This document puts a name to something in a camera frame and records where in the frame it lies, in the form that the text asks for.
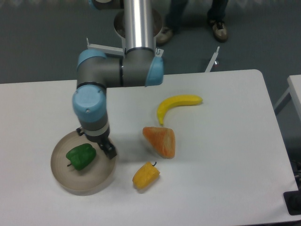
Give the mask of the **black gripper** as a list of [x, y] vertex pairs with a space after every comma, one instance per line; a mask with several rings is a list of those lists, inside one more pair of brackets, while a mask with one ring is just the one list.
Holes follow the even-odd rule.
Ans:
[[100, 129], [95, 131], [84, 130], [83, 127], [76, 129], [79, 136], [85, 135], [91, 142], [98, 143], [100, 149], [104, 152], [108, 159], [113, 159], [117, 156], [117, 151], [114, 144], [109, 140], [110, 128]]

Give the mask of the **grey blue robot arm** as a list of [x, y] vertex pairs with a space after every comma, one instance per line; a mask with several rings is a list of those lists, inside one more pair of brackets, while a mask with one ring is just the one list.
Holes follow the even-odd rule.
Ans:
[[155, 55], [151, 1], [124, 1], [125, 50], [123, 58], [108, 58], [104, 51], [80, 53], [77, 88], [72, 107], [81, 124], [77, 132], [97, 143], [108, 159], [116, 155], [109, 140], [106, 90], [115, 87], [156, 86], [163, 82], [164, 64]]

